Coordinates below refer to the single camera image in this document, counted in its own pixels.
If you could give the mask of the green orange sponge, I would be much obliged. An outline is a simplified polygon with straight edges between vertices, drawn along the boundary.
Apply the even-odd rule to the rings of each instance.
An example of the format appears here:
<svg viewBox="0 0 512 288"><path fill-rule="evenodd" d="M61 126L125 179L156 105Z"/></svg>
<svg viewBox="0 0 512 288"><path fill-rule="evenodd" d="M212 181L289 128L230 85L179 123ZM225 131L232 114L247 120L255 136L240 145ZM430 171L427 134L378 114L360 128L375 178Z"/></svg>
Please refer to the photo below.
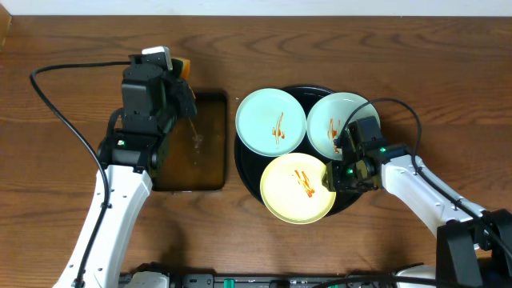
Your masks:
<svg viewBox="0 0 512 288"><path fill-rule="evenodd" d="M172 58L173 74L176 77L188 80L190 76L190 60L186 58Z"/></svg>

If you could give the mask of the light green plate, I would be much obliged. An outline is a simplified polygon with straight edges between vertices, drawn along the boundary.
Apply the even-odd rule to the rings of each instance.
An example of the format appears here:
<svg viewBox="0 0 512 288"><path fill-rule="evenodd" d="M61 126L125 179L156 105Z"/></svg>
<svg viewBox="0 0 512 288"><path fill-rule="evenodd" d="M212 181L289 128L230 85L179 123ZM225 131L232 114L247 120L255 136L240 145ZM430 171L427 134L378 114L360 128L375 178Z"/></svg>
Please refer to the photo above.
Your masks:
<svg viewBox="0 0 512 288"><path fill-rule="evenodd" d="M299 101L284 90L264 88L246 96L235 117L242 143L256 154L278 157L301 144L306 115Z"/></svg>
<svg viewBox="0 0 512 288"><path fill-rule="evenodd" d="M306 133L312 147L328 159L342 160L342 151L334 146L334 140L350 114L365 102L364 97L349 92L329 94L316 102L306 120Z"/></svg>

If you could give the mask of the yellow plate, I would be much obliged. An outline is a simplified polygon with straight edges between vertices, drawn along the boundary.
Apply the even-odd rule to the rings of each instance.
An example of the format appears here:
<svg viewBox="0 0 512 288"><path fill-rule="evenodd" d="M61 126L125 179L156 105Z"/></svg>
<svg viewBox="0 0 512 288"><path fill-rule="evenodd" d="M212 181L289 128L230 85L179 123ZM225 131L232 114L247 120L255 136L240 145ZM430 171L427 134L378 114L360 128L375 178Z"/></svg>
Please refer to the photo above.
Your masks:
<svg viewBox="0 0 512 288"><path fill-rule="evenodd" d="M264 169L260 192L266 208L277 218L305 225L327 215L336 193L322 184L326 164L314 156L290 153L277 157Z"/></svg>

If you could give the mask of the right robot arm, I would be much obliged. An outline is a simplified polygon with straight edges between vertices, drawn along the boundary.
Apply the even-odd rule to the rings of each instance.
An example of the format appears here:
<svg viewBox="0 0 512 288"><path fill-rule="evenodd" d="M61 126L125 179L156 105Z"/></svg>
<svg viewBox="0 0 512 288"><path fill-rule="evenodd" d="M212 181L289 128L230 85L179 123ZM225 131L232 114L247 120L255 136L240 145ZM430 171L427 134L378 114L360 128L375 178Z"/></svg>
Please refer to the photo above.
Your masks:
<svg viewBox="0 0 512 288"><path fill-rule="evenodd" d="M338 193L382 189L400 199L436 237L434 267L412 266L393 273L395 287L509 287L511 213L488 211L433 174L404 144L382 136L340 134L323 183Z"/></svg>

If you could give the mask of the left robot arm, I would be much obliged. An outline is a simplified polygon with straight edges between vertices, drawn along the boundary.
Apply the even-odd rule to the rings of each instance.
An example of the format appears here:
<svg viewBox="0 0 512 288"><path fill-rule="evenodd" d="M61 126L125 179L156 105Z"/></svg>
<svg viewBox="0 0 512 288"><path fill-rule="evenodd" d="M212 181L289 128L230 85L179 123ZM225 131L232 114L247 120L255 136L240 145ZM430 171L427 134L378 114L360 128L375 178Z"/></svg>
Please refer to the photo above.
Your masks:
<svg viewBox="0 0 512 288"><path fill-rule="evenodd" d="M123 72L122 107L108 121L94 156L94 196L57 287L116 287L144 202L169 152L177 120L197 113L190 63L132 62Z"/></svg>

